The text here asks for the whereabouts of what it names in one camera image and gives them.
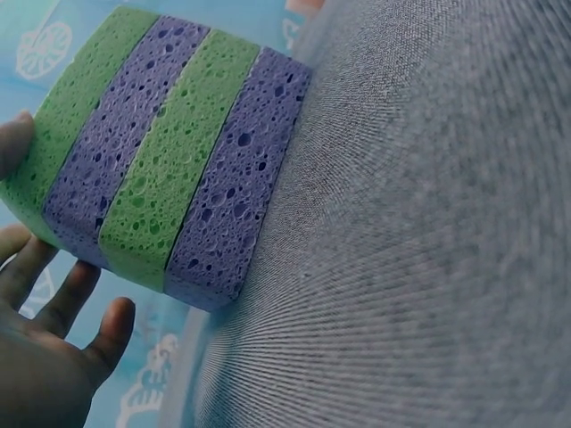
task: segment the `sponge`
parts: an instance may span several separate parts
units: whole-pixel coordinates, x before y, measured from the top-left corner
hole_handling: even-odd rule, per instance
[[[173,249],[168,295],[200,300],[204,309],[237,297],[309,77],[300,63],[271,49],[260,52]]]
[[[0,196],[35,235],[62,247],[42,218],[44,199],[79,130],[113,76],[158,15],[119,7],[87,41],[36,114],[36,137]]]
[[[44,204],[65,248],[109,268],[99,230],[137,148],[208,29],[160,17],[123,63],[84,124]]]
[[[215,310],[244,284],[310,71],[216,29],[119,7],[0,184],[36,235]]]
[[[154,290],[259,47],[213,30],[170,91],[103,221],[113,272]]]

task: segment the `hand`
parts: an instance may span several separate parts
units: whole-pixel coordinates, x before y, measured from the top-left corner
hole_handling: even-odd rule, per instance
[[[0,127],[0,179],[29,148],[33,119]],[[0,230],[0,426],[80,427],[95,391],[117,366],[133,331],[135,306],[117,299],[94,340],[80,350],[64,339],[94,290],[99,269],[78,262],[52,300],[28,320],[18,310],[56,250],[23,226]]]

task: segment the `purple sponge stripe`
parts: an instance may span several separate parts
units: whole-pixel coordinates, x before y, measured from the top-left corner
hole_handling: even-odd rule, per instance
[[[309,81],[299,62],[261,50],[173,248],[171,297],[205,310],[237,297]]]
[[[81,129],[43,208],[48,225],[77,257],[109,268],[97,244],[99,228],[153,118],[208,31],[160,17]]]

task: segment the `gray fabric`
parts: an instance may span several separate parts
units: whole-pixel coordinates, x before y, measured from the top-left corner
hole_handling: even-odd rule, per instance
[[[332,2],[192,425],[571,426],[571,4]]]

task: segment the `finger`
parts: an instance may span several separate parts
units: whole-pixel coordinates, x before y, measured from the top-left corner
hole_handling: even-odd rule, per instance
[[[32,236],[18,255],[0,271],[0,300],[20,310],[37,278],[57,250]]]
[[[95,289],[101,271],[79,261],[55,296],[36,315],[36,325],[62,339],[68,335],[75,318]]]
[[[87,359],[87,375],[97,389],[113,373],[127,348],[135,323],[135,303],[129,299],[114,300],[105,312],[99,333],[83,350]]]
[[[20,252],[30,237],[29,230],[22,225],[8,226],[0,230],[0,266]]]
[[[0,126],[0,180],[18,168],[28,153],[33,136],[34,120],[26,111]]]

